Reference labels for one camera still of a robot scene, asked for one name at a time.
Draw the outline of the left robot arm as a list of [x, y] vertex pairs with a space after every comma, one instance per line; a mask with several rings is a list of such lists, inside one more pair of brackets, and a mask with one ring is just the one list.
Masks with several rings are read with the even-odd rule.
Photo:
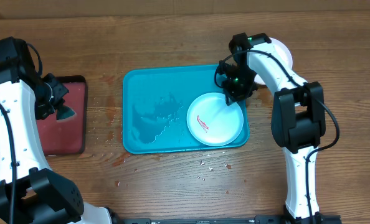
[[7, 223], [120, 223], [108, 207], [84, 202], [78, 187], [55, 173], [42, 150], [38, 120], [74, 115], [68, 89], [44, 74], [25, 40], [0, 40], [0, 219]]

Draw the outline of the white plate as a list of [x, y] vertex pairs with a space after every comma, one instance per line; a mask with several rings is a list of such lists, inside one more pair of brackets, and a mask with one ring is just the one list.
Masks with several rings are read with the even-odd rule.
[[257, 84], [276, 90], [286, 75], [279, 64], [268, 55], [275, 57], [288, 72], [292, 70], [293, 59], [289, 49], [283, 43], [274, 38], [270, 40], [271, 43], [263, 42], [253, 46], [252, 50], [257, 52], [247, 54], [247, 63], [257, 73], [255, 77]]

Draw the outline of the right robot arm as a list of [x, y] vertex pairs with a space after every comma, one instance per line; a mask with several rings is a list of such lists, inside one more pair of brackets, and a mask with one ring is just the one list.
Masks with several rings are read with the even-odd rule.
[[329, 116], [335, 131], [339, 124], [324, 103], [323, 87], [307, 82], [280, 57], [272, 39], [265, 33], [236, 34], [229, 42], [230, 65], [221, 60], [216, 74], [226, 79], [217, 86], [227, 105], [252, 96], [259, 76], [273, 95], [271, 131], [282, 148], [287, 172], [287, 198], [280, 223], [341, 223], [338, 215], [323, 215], [316, 201], [315, 164], [318, 152], [333, 147], [339, 140], [321, 146]]

